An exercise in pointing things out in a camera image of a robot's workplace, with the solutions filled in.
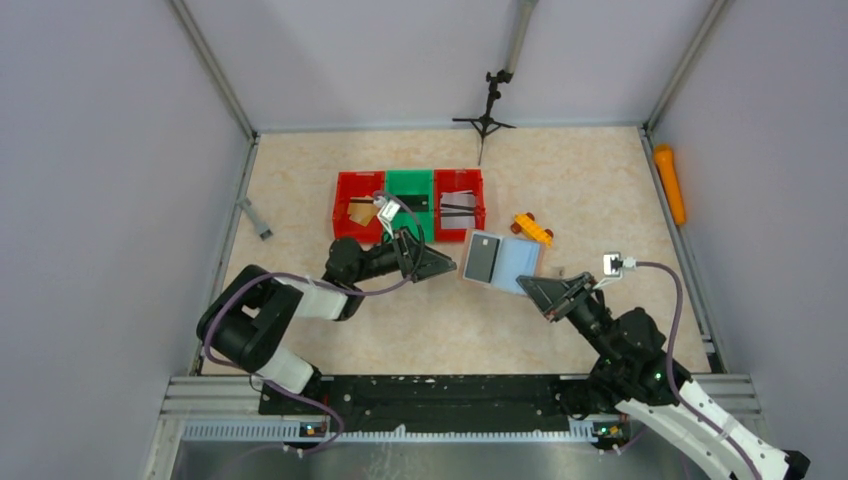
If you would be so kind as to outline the red plastic bin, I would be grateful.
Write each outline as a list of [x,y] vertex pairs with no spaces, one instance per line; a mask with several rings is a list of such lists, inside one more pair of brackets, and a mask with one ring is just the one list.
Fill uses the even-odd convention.
[[468,230],[486,225],[484,180],[480,169],[437,169],[434,174],[434,241],[462,242]]
[[343,171],[337,176],[332,227],[336,238],[352,237],[362,244],[380,240],[374,192],[385,184],[384,171]]

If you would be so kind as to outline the right red plastic bin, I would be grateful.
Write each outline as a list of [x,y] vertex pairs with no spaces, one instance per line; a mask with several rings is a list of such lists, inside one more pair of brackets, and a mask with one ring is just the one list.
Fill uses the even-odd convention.
[[437,169],[434,174],[434,241],[462,242],[468,230],[486,225],[484,180],[480,169]]

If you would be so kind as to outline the gold card with stripe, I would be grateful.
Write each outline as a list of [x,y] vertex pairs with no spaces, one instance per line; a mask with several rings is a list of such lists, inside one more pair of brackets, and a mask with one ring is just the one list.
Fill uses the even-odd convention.
[[378,206],[370,196],[352,197],[348,202],[349,214],[353,214],[354,212],[374,212],[377,210]]

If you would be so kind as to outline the black card in green bin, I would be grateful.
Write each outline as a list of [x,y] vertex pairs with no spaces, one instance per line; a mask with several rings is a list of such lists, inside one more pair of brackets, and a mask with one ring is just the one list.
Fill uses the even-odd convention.
[[414,213],[424,213],[430,210],[430,201],[427,194],[399,195],[398,199]]

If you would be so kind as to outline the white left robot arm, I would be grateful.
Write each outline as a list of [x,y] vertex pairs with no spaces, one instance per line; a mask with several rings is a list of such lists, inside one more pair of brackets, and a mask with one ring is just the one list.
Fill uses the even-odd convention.
[[398,273],[417,283],[455,271],[449,256],[421,242],[407,227],[365,249],[349,236],[333,241],[320,280],[276,275],[258,265],[245,267],[201,316],[196,334],[218,364],[270,381],[297,413],[319,404],[318,369],[283,346],[296,318],[345,321],[366,294],[358,283]]

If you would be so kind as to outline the grey silver card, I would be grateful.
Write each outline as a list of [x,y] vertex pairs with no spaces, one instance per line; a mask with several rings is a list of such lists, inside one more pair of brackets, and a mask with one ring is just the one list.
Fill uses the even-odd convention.
[[476,207],[476,196],[472,191],[456,191],[442,192],[440,194],[440,203],[449,203],[455,205],[474,205]]

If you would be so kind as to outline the grey small tool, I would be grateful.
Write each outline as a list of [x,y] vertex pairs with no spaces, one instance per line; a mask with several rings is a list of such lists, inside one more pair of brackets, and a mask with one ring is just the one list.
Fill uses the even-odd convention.
[[265,241],[273,236],[273,231],[266,221],[264,221],[257,210],[254,208],[252,201],[248,197],[240,198],[236,204],[243,211],[243,213],[247,216],[254,227],[254,231],[257,236]]

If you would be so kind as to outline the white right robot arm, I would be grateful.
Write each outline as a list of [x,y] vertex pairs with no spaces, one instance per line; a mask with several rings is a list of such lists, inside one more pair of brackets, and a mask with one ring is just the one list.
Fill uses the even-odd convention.
[[711,479],[802,479],[811,461],[770,445],[721,407],[674,360],[666,337],[641,307],[613,317],[591,274],[522,275],[518,285],[543,317],[568,321],[598,359],[569,415],[618,412],[660,435]]

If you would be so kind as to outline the white card in bin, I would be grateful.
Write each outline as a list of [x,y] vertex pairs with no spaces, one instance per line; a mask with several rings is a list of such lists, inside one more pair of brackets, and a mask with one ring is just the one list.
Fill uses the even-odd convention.
[[441,216],[440,228],[443,230],[466,230],[476,227],[476,218],[474,215],[449,215]]

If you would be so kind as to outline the yellow toy brick car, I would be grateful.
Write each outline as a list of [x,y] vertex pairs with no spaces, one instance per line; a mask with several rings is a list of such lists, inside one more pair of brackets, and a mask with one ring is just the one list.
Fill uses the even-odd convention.
[[527,239],[551,247],[553,245],[554,233],[550,229],[541,227],[531,212],[516,214],[510,225],[513,234],[524,235]]

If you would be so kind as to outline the dark grey card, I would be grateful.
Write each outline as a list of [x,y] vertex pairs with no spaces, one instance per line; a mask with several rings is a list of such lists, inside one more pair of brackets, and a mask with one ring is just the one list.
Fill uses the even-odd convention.
[[481,232],[473,232],[470,237],[465,262],[466,279],[490,283],[494,274],[501,240]]

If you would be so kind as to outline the orange flashlight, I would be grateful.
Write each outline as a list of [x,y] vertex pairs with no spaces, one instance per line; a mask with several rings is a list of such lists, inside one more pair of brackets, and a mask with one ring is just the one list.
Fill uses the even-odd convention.
[[668,144],[661,144],[654,149],[653,159],[673,222],[676,226],[682,226],[686,223],[687,216],[677,177],[674,152]]

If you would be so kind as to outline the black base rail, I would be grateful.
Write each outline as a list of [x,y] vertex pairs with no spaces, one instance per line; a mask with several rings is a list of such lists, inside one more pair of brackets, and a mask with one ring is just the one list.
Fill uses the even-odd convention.
[[587,375],[319,375],[300,393],[338,412],[392,407],[528,407],[567,415],[611,413],[626,391]]

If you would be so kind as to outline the card with black stripe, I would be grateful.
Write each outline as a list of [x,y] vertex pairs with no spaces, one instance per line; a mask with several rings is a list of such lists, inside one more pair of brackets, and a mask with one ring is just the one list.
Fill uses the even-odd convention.
[[474,205],[441,203],[439,207],[440,215],[442,217],[474,216],[476,211],[476,207]]

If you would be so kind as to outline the left red plastic bin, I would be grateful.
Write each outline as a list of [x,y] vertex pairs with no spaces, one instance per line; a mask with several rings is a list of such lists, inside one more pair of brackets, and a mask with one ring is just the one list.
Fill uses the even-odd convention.
[[343,171],[337,176],[332,227],[336,238],[352,237],[362,244],[380,240],[374,192],[385,184],[384,171]]

